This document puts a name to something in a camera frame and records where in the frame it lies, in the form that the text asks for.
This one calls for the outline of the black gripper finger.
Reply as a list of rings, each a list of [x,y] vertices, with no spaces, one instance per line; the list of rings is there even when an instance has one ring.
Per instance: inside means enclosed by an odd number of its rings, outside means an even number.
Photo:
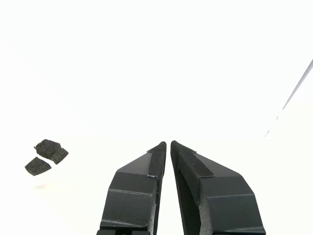
[[[116,171],[97,234],[157,234],[166,149],[162,141]]]
[[[177,141],[171,142],[186,235],[264,235],[255,194],[243,176]]]

